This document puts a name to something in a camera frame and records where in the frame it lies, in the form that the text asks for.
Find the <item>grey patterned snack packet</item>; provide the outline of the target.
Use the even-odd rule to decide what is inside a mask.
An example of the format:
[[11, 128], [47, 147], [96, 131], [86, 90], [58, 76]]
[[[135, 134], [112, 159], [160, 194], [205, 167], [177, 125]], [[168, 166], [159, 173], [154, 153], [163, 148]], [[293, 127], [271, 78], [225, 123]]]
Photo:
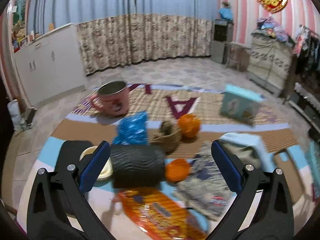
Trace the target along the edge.
[[211, 220], [218, 220], [233, 195], [204, 142], [190, 162], [187, 178], [177, 184], [174, 196]]

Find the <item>orange plastic bowl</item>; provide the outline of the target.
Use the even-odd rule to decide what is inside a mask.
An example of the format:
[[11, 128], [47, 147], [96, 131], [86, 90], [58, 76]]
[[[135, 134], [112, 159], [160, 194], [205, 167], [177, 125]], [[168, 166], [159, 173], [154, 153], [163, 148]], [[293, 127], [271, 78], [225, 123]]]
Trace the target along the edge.
[[190, 164], [185, 159], [175, 159], [165, 166], [165, 177], [176, 183], [185, 180], [189, 175]]

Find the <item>orange snack wrapper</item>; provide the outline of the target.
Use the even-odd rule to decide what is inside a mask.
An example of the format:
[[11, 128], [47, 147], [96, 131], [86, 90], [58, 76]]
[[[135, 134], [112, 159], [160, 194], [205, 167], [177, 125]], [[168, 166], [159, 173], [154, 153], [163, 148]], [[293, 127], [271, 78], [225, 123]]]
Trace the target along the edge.
[[152, 239], [206, 238], [196, 217], [157, 189], [123, 190], [118, 198], [125, 215]]

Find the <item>blue plastic bag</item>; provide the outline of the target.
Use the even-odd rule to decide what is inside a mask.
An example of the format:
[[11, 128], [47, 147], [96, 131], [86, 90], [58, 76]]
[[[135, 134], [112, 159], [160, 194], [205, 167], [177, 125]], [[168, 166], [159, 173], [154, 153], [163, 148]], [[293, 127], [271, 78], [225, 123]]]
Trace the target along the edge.
[[126, 116], [117, 126], [117, 135], [113, 139], [114, 145], [147, 145], [149, 142], [146, 122], [146, 111]]

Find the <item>brown phone case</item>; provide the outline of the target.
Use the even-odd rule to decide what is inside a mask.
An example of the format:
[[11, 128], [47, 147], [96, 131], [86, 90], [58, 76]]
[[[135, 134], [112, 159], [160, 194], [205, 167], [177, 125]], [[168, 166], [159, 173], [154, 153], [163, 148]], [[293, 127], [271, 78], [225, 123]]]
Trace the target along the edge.
[[277, 168], [283, 171], [292, 203], [295, 204], [305, 193], [304, 183], [297, 165], [286, 148], [273, 155], [273, 162]]

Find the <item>black ribbed roll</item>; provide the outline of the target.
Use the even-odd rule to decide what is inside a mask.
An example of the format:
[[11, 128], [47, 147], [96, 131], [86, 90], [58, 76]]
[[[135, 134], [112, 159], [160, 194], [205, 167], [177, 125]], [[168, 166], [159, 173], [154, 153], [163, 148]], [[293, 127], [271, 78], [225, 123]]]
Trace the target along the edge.
[[112, 145], [115, 189], [154, 187], [165, 177], [165, 153], [158, 145]]

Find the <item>teal cardboard box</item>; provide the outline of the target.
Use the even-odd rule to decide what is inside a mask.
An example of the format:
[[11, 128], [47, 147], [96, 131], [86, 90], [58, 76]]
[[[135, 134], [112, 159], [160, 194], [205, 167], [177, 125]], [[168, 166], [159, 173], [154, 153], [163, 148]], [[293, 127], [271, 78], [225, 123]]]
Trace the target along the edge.
[[220, 113], [228, 118], [253, 125], [262, 103], [263, 98], [260, 94], [227, 84], [223, 92]]

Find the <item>orange peel piece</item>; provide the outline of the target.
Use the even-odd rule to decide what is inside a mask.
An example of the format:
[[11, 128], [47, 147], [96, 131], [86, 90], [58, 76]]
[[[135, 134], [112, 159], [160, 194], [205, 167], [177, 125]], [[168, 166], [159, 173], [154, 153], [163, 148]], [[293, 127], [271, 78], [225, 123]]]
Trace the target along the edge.
[[184, 137], [194, 138], [200, 131], [201, 120], [194, 114], [185, 114], [178, 119], [178, 126]]

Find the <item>crumpled brown paper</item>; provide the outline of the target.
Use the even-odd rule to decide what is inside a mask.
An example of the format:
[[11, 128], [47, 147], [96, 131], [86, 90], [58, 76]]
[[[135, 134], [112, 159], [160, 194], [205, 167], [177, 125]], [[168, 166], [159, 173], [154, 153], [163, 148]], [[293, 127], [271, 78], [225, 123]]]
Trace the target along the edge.
[[180, 144], [182, 133], [177, 124], [170, 120], [161, 123], [158, 132], [150, 140], [150, 144], [161, 146], [165, 153], [170, 154]]

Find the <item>white cabinet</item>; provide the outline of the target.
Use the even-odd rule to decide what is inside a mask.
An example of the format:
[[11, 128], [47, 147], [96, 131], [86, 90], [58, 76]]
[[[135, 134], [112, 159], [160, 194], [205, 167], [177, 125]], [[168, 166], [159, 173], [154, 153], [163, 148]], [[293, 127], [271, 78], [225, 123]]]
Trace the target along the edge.
[[40, 107], [86, 88], [76, 26], [66, 24], [35, 39], [14, 55], [27, 101]]

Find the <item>covered beige dresser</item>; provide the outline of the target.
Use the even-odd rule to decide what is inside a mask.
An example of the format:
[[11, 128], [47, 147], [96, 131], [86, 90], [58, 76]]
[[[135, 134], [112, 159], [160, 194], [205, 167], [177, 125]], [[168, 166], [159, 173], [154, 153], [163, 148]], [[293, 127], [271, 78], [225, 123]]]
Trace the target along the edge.
[[264, 30], [251, 33], [248, 77], [251, 81], [274, 94], [278, 98], [288, 96], [292, 50], [291, 38], [283, 42]]

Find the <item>small wooden stool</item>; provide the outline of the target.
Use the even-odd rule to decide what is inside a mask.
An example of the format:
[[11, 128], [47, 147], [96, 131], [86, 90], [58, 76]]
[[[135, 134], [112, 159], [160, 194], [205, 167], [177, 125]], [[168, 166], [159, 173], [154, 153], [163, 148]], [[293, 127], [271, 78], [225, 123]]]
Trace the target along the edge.
[[251, 47], [238, 42], [225, 42], [226, 68], [235, 67], [237, 71], [246, 72], [249, 65]]

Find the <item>clothes rack with garments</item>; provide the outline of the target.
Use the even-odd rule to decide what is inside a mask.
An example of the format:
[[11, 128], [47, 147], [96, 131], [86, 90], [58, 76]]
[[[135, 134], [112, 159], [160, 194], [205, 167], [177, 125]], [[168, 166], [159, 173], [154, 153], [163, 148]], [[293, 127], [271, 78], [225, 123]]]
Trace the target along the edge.
[[319, 34], [300, 25], [295, 37], [293, 58], [298, 82], [319, 94]]

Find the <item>dark water dispenser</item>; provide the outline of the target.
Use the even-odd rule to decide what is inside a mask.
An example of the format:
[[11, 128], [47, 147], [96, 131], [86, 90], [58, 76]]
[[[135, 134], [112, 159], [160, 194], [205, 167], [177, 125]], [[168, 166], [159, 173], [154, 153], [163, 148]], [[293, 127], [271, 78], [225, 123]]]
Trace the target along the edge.
[[226, 61], [226, 43], [233, 40], [233, 25], [233, 22], [229, 20], [216, 19], [214, 21], [210, 52], [211, 59], [217, 63], [222, 64]]

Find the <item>pile of folded clothes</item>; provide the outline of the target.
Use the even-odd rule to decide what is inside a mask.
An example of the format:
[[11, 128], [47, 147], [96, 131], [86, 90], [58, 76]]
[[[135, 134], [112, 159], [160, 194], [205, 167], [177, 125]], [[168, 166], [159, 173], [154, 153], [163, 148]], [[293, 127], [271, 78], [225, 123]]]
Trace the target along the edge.
[[257, 30], [264, 30], [268, 36], [272, 36], [281, 42], [289, 40], [289, 34], [272, 16], [258, 18]]

